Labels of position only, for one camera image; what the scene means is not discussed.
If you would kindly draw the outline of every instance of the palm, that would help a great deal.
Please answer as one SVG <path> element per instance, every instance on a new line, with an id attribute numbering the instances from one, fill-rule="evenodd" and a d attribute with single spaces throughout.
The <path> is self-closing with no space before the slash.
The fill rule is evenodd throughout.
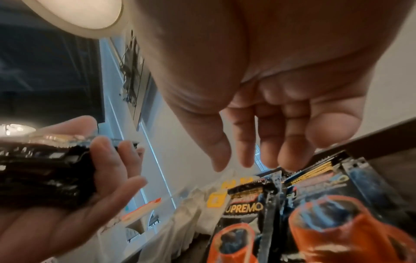
<path id="1" fill-rule="evenodd" d="M 130 0 L 140 47 L 165 100 L 222 170 L 237 153 L 297 170 L 358 129 L 371 71 L 412 0 Z"/>
<path id="2" fill-rule="evenodd" d="M 48 133 L 89 135 L 96 129 L 90 117 L 80 117 L 54 127 Z M 91 144 L 97 196 L 76 211 L 57 208 L 2 209 L 0 213 L 0 255 L 2 262 L 39 263 L 86 242 L 115 217 L 146 181 L 140 176 L 141 158 L 122 142 L 119 152 L 104 137 Z"/>

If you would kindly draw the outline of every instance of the snack package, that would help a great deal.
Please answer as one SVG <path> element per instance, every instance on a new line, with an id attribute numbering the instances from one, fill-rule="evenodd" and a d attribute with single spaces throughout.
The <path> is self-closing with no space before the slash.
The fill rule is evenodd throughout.
<path id="1" fill-rule="evenodd" d="M 208 243 L 205 263 L 266 263 L 279 206 L 281 173 L 228 190 L 231 199 Z"/>
<path id="2" fill-rule="evenodd" d="M 91 138 L 30 134 L 0 139 L 0 206 L 76 208 L 95 192 Z M 120 140 L 113 140 L 116 147 Z"/>
<path id="3" fill-rule="evenodd" d="M 363 159 L 345 152 L 285 181 L 280 261 L 416 262 L 414 220 Z"/>

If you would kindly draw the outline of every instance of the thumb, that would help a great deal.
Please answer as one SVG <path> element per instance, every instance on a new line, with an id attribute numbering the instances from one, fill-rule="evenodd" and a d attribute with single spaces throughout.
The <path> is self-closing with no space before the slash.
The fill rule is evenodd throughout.
<path id="1" fill-rule="evenodd" d="M 191 138 L 211 158 L 214 170 L 224 170 L 231 158 L 231 146 L 223 131 L 220 114 L 198 114 L 170 107 Z"/>

